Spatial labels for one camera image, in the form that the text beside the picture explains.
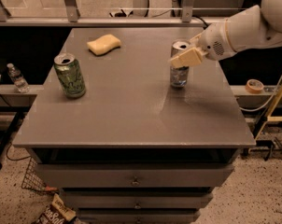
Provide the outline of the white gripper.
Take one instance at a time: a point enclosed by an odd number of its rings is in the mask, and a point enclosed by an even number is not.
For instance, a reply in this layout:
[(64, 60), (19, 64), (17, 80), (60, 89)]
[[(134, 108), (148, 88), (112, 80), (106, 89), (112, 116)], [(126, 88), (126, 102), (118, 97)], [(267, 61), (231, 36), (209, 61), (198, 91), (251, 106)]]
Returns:
[(236, 54), (229, 38), (230, 19), (210, 24), (202, 33), (191, 38), (190, 43), (199, 40), (199, 47), (181, 50), (170, 59), (174, 68), (195, 66), (202, 63), (204, 56), (210, 60), (220, 61)]

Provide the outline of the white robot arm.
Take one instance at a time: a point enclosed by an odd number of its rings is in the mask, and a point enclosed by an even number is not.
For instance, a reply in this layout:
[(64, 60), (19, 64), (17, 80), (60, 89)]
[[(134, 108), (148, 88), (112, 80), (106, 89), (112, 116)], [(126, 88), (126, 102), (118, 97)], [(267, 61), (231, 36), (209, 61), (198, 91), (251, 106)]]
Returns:
[(282, 47), (282, 0), (261, 0), (229, 18), (210, 24), (171, 58), (174, 68), (195, 66), (204, 58), (220, 61), (247, 49)]

